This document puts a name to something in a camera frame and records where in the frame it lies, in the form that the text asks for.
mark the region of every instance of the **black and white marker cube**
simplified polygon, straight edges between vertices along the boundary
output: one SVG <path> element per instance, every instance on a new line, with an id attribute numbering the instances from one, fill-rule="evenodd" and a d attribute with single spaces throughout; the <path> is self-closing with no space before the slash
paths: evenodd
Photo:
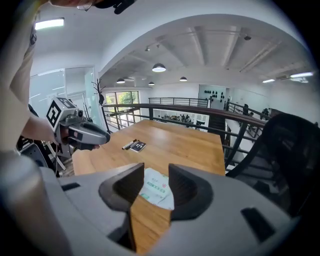
<path id="1" fill-rule="evenodd" d="M 77 107 L 67 98 L 54 97 L 46 114 L 52 130 L 55 132 L 59 121 L 67 115 L 74 114 L 76 109 Z"/>

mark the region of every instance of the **glasses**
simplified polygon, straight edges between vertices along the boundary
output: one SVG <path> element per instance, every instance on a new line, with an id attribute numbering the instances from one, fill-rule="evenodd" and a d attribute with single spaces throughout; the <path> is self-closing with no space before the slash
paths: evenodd
<path id="1" fill-rule="evenodd" d="M 81 0 L 77 8 L 81 11 L 87 12 L 90 7 L 96 3 L 96 1 L 97 0 L 93 0 L 92 2 L 88 3 L 88 0 Z"/>

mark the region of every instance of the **wooden table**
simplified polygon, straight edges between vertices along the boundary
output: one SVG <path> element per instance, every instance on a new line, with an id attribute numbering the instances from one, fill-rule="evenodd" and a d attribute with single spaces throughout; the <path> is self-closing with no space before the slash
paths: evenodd
<path id="1" fill-rule="evenodd" d="M 146 143 L 139 153 L 122 150 L 134 139 Z M 76 151 L 75 175 L 104 172 L 132 163 L 168 175 L 168 165 L 181 164 L 210 173 L 225 175 L 224 153 L 219 135 L 158 121 L 142 120 L 111 135 L 107 144 L 93 151 Z M 131 209 L 136 252 L 144 254 L 170 227 L 170 210 L 150 204 L 141 196 Z"/>

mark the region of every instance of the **mesh chair back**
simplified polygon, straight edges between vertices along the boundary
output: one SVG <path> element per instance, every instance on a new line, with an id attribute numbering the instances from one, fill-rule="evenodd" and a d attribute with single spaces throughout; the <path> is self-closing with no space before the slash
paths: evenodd
<path id="1" fill-rule="evenodd" d="M 270 119 L 247 156 L 227 176 L 239 179 L 292 216 L 301 210 L 320 166 L 320 129 L 291 114 Z"/>

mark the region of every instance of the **staircase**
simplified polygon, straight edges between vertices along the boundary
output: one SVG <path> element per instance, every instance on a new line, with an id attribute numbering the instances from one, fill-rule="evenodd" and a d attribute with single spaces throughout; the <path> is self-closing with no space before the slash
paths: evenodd
<path id="1" fill-rule="evenodd" d="M 226 119 L 222 116 L 210 115 L 208 127 L 225 131 Z M 225 143 L 225 134 L 223 132 L 208 130 L 208 133 L 220 135 L 221 143 Z"/>

